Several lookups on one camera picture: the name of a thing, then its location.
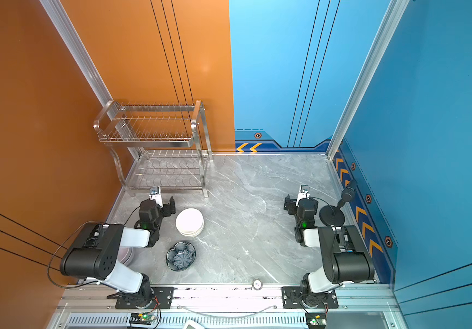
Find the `cream white bowl top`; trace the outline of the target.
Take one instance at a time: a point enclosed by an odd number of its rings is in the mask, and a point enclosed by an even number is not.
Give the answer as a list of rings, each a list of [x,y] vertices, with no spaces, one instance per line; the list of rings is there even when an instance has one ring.
[[[176,218],[176,228],[179,232],[194,232],[204,228],[204,217],[198,209],[185,209]]]

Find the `cream white bowl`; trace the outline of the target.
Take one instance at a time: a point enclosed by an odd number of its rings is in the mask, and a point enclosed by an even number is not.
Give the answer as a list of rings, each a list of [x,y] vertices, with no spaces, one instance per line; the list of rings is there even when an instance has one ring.
[[[176,228],[179,232],[194,232],[204,228],[204,217],[198,209],[185,209],[176,218]]]
[[[200,228],[194,232],[179,232],[184,237],[197,237],[203,232],[203,228]]]

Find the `stainless steel dish rack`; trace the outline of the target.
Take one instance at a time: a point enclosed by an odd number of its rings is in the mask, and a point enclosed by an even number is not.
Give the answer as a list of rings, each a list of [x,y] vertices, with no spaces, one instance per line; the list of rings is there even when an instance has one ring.
[[[119,182],[131,196],[200,191],[208,195],[213,160],[206,109],[190,105],[107,102],[93,122],[98,140],[113,157]]]

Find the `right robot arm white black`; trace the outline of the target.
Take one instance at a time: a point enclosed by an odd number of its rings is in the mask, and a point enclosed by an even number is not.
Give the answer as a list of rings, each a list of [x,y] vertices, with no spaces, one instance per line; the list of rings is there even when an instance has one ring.
[[[345,225],[340,200],[336,206],[318,208],[318,200],[306,196],[297,200],[286,196],[284,210],[294,216],[295,240],[306,248],[318,249],[320,267],[304,275],[296,307],[336,308],[334,291],[346,283],[373,280],[375,267],[355,226]]]

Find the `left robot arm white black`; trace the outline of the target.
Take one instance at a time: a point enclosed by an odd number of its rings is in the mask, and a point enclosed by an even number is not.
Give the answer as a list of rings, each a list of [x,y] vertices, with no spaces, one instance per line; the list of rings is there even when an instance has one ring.
[[[157,309],[160,307],[148,275],[132,270],[119,260],[121,248],[152,248],[160,238],[163,219],[176,213],[173,197],[167,204],[144,200],[139,207],[139,220],[132,228],[123,224],[87,222],[80,226],[77,237],[60,261],[62,275],[91,279],[115,293],[115,308]]]

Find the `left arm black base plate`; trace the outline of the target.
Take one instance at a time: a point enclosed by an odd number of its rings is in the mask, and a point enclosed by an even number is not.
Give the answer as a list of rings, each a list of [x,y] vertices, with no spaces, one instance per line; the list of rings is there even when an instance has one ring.
[[[117,293],[115,308],[119,310],[170,309],[175,289],[173,287],[151,287],[138,293]]]

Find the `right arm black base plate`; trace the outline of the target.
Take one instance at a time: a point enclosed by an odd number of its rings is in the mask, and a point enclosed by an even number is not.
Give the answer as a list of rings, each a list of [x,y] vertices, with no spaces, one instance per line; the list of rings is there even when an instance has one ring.
[[[282,287],[282,303],[286,309],[336,309],[339,308],[335,291],[326,293],[302,293],[300,287]]]

